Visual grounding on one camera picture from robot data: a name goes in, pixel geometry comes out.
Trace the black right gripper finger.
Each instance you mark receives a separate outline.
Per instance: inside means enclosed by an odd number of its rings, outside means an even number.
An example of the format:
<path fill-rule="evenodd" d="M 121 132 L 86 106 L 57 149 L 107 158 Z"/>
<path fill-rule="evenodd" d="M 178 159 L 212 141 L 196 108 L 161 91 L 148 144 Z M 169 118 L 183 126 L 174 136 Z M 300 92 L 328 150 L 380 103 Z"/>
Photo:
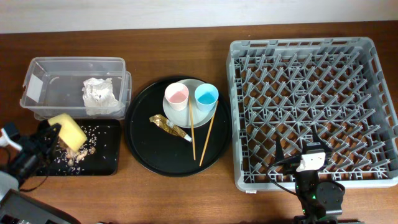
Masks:
<path fill-rule="evenodd" d="M 315 126 L 312 126 L 312 137 L 313 143 L 316 143 L 319 149 L 323 149 L 324 152 L 331 152 L 331 148 L 318 136 Z"/>
<path fill-rule="evenodd" d="M 284 152 L 283 152 L 283 149 L 282 149 L 282 145 L 280 143 L 280 137 L 279 136 L 276 137 L 275 146 L 276 146 L 276 149 L 275 149 L 275 161 L 276 162 L 282 161 L 284 159 Z"/>

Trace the yellow plastic bowl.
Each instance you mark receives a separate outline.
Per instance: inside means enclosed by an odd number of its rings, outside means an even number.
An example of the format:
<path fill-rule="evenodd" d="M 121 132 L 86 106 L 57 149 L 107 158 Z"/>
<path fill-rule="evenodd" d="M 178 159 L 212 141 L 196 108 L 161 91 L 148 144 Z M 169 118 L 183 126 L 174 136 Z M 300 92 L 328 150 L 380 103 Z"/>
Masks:
<path fill-rule="evenodd" d="M 61 126 L 58 136 L 72 151 L 78 152 L 85 143 L 86 134 L 70 115 L 60 114 L 48 119 L 47 122 L 51 126 L 55 124 Z"/>

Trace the food scraps and rice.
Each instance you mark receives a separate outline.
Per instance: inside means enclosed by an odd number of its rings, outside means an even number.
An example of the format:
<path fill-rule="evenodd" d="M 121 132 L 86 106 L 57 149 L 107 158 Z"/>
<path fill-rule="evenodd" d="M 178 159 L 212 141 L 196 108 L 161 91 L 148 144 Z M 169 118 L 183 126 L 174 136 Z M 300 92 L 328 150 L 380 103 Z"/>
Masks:
<path fill-rule="evenodd" d="M 112 158 L 108 155 L 103 127 L 84 125 L 86 141 L 78 152 L 72 151 L 64 142 L 59 141 L 55 148 L 55 158 L 42 174 L 61 175 L 111 175 L 114 172 Z"/>

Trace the white paper napkin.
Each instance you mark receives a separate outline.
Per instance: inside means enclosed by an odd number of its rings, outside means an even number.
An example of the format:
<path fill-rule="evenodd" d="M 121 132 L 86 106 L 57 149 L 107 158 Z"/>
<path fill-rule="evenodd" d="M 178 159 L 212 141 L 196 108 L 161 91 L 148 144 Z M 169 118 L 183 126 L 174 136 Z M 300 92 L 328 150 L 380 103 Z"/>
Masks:
<path fill-rule="evenodd" d="M 82 91 L 86 107 L 115 107 L 119 104 L 113 93 L 112 78 L 89 78 L 83 82 Z"/>

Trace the wooden chopstick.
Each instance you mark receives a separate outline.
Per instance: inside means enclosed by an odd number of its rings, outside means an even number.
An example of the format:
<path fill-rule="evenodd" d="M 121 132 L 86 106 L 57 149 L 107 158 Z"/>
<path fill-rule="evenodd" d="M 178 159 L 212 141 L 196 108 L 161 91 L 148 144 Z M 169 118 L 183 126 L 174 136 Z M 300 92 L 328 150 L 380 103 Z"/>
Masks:
<path fill-rule="evenodd" d="M 200 159 L 200 164 L 199 164 L 200 167 L 203 164 L 203 160 L 204 160 L 204 157 L 205 157 L 205 154 L 206 154 L 206 150 L 207 150 L 207 147 L 208 147 L 208 141 L 209 141 L 209 138 L 210 138 L 212 127 L 213 127 L 213 122 L 214 122 L 214 119 L 215 119 L 218 103 L 219 103 L 219 101 L 217 101 L 216 104 L 215 104 L 215 112 L 214 112 L 214 114 L 213 114 L 213 116 L 211 118 L 210 125 L 209 125 L 209 128 L 208 128 L 208 132 L 207 132 L 207 135 L 206 135 L 206 140 L 205 140 L 205 144 L 204 144 L 204 147 L 203 147 L 203 151 L 202 151 L 201 159 Z"/>
<path fill-rule="evenodd" d="M 193 148 L 193 160 L 196 160 L 196 147 L 195 147 L 195 133 L 194 133 L 194 120 L 193 120 L 193 107 L 191 97 L 188 97 L 189 112 L 190 112 L 190 126 L 192 134 L 192 148 Z"/>

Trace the gold foil wrapper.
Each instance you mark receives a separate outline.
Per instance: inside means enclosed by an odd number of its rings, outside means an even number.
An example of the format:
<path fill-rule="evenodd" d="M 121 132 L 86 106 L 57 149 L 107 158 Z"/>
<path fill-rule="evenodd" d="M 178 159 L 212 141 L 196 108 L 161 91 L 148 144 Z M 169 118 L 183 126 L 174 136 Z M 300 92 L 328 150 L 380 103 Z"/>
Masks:
<path fill-rule="evenodd" d="M 184 138 L 184 140 L 188 142 L 192 142 L 192 138 L 183 129 L 161 114 L 151 116 L 149 121 L 171 135 L 178 136 Z"/>

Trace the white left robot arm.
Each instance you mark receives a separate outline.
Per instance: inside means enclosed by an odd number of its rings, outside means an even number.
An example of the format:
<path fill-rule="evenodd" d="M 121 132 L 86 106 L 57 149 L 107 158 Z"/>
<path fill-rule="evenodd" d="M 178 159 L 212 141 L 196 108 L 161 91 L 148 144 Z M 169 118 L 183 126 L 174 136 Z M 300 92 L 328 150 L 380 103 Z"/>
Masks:
<path fill-rule="evenodd" d="M 45 223 L 47 207 L 72 223 L 289 223 L 282 192 L 245 194 L 234 184 L 232 151 L 209 169 L 188 177 L 155 174 L 122 151 L 121 170 L 105 177 L 51 177 L 36 192 L 39 205 L 11 202 L 7 214 Z"/>

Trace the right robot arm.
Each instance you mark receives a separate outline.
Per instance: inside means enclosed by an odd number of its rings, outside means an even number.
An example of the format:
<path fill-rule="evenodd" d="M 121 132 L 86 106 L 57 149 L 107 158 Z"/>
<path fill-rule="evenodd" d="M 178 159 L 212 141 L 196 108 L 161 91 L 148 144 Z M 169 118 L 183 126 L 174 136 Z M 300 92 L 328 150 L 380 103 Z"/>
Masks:
<path fill-rule="evenodd" d="M 318 175 L 328 165 L 331 153 L 313 127 L 312 142 L 303 143 L 302 152 L 288 157 L 282 166 L 284 173 L 295 179 L 295 194 L 303 210 L 294 223 L 338 223 L 345 187 L 333 180 L 320 180 Z"/>

